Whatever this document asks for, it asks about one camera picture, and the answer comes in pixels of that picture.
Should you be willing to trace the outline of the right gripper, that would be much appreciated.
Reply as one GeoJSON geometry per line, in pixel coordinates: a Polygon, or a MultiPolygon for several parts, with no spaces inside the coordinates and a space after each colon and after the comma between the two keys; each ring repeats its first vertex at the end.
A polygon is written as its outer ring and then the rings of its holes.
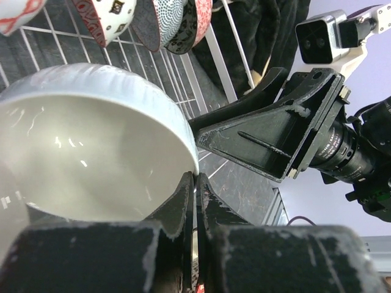
{"type": "Polygon", "coordinates": [[[330,68],[288,75],[275,101],[195,133],[195,142],[275,182],[309,166],[354,183],[390,165],[390,98],[348,117],[345,78],[330,68]]]}

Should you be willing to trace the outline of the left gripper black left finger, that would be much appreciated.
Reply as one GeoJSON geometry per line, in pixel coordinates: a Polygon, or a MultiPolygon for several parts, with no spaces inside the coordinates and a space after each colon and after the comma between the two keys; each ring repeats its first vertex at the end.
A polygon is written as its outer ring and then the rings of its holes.
{"type": "Polygon", "coordinates": [[[1,267],[2,292],[186,292],[191,286],[192,173],[140,222],[33,225],[1,267]]]}

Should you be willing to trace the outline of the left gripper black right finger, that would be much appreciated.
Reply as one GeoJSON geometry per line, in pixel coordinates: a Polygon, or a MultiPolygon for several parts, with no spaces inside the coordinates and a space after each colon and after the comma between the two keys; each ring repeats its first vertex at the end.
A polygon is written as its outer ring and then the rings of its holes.
{"type": "Polygon", "coordinates": [[[199,281],[206,292],[386,292],[344,226],[255,226],[197,178],[199,281]]]}

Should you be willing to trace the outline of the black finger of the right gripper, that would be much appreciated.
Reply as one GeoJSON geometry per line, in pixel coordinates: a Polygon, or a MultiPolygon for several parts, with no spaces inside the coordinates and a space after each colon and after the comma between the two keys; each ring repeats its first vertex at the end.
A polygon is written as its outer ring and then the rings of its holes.
{"type": "Polygon", "coordinates": [[[192,120],[189,125],[193,133],[223,121],[260,110],[271,105],[288,77],[288,70],[282,67],[271,68],[261,82],[250,93],[237,101],[220,107],[192,120]]]}

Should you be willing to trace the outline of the white wire dish rack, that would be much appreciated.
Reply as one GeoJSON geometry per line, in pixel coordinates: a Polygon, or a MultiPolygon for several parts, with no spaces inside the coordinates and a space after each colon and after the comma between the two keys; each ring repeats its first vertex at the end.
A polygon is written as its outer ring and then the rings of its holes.
{"type": "MultiPolygon", "coordinates": [[[[100,47],[71,1],[48,1],[32,21],[1,37],[2,88],[42,68],[79,62],[109,64],[143,76],[163,89],[188,119],[227,104],[190,54],[150,52],[131,30],[100,47]]],[[[199,165],[214,189],[248,221],[288,222],[280,192],[266,178],[206,150],[199,150],[199,165]]]]}

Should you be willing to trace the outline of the grey hexagon pattern bowl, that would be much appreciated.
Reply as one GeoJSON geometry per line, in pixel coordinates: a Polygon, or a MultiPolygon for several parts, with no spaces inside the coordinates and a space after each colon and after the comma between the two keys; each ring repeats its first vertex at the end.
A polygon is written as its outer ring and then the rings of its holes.
{"type": "Polygon", "coordinates": [[[137,1],[131,27],[151,52],[165,47],[179,30],[183,3],[175,0],[137,1]]]}

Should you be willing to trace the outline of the purple striped bowl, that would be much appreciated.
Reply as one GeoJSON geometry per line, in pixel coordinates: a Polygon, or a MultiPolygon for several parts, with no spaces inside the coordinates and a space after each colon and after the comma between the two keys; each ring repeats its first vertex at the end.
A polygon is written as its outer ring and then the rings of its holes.
{"type": "Polygon", "coordinates": [[[1,162],[1,263],[14,240],[30,224],[27,207],[17,181],[9,168],[1,162]]]}

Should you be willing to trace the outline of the red rimmed bowl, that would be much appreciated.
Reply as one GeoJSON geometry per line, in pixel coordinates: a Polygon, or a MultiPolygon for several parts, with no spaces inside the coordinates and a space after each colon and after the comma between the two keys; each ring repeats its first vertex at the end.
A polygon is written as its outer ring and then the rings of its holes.
{"type": "Polygon", "coordinates": [[[131,24],[136,0],[72,0],[95,41],[103,48],[131,24]]]}

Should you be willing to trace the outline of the blue triangle pattern bowl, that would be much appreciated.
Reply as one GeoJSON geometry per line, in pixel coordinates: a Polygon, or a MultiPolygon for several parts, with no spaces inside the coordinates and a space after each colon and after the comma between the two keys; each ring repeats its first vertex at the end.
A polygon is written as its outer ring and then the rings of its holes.
{"type": "Polygon", "coordinates": [[[46,0],[1,0],[1,34],[8,37],[33,19],[46,0]]]}

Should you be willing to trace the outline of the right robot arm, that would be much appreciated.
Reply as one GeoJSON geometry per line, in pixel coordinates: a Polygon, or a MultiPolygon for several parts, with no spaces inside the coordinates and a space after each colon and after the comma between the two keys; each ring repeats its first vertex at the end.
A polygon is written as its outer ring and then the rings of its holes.
{"type": "Polygon", "coordinates": [[[390,100],[347,116],[350,89],[330,68],[273,68],[249,94],[189,124],[195,143],[274,182],[313,168],[351,184],[348,201],[390,221],[390,100]]]}

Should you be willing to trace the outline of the black floral blanket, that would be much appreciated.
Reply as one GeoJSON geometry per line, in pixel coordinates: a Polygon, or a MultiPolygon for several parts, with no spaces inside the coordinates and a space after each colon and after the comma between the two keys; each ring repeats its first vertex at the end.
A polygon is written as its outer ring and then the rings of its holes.
{"type": "Polygon", "coordinates": [[[239,40],[255,85],[270,68],[290,71],[298,48],[297,24],[309,14],[310,0],[228,1],[233,22],[222,1],[213,1],[211,25],[238,98],[251,91],[239,40]]]}

